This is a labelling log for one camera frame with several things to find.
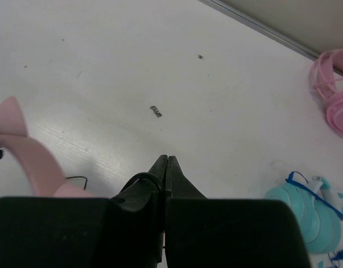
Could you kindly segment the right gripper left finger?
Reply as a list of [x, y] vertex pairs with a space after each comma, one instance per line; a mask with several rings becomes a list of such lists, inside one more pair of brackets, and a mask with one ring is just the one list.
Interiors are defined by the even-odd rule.
[[157, 267], [167, 156], [108, 198], [0, 198], [0, 267]]

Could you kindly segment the pink blue cat-ear headphones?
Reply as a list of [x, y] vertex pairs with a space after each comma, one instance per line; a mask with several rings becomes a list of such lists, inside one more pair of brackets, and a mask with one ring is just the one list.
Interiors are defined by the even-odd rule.
[[92, 198], [84, 189], [70, 184], [53, 154], [28, 135], [26, 121], [16, 97], [0, 104], [0, 149], [8, 150], [23, 168], [35, 196]]

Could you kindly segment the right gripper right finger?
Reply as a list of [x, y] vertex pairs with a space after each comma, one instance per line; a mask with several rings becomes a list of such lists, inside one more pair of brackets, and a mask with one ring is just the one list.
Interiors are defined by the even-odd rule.
[[310, 267], [290, 208], [278, 200], [209, 199], [174, 156], [165, 174], [168, 267]]

